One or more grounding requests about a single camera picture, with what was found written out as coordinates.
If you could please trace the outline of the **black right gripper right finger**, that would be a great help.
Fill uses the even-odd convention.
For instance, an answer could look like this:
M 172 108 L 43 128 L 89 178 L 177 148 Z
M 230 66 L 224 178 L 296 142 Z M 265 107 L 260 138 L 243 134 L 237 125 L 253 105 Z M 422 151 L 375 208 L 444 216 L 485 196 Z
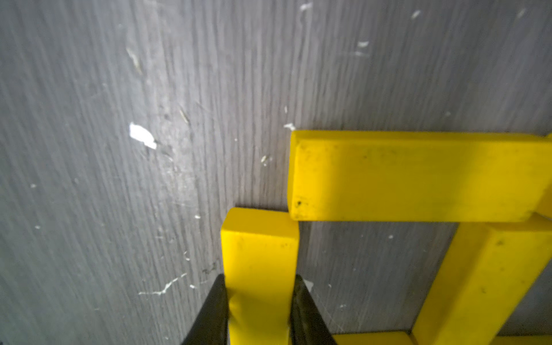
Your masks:
M 337 345 L 300 275 L 293 289 L 290 333 L 293 345 Z

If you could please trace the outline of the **yellow block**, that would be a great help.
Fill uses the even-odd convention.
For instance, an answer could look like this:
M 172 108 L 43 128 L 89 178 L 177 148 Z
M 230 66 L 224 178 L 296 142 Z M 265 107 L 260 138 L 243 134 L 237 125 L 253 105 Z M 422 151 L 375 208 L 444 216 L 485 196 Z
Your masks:
M 232 208 L 221 227 L 231 344 L 288 344 L 299 224 L 281 211 Z
M 299 221 L 519 222 L 551 184 L 551 140 L 512 133 L 297 130 Z
M 412 328 L 417 344 L 490 344 L 551 260 L 551 220 L 461 223 Z
M 350 333 L 333 335 L 337 344 L 398 344 L 412 345 L 414 338 L 403 331 Z M 552 345 L 551 335 L 542 336 L 497 336 L 491 345 Z
M 551 220 L 551 155 L 547 157 L 546 174 L 547 185 L 543 190 L 539 203 L 534 211 L 535 215 Z

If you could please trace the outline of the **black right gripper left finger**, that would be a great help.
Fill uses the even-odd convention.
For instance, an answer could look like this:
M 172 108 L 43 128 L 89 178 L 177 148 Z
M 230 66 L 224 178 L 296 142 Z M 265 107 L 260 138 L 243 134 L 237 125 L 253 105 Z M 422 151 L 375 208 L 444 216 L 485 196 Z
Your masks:
M 224 274 L 214 280 L 209 294 L 182 345 L 227 345 L 229 302 Z

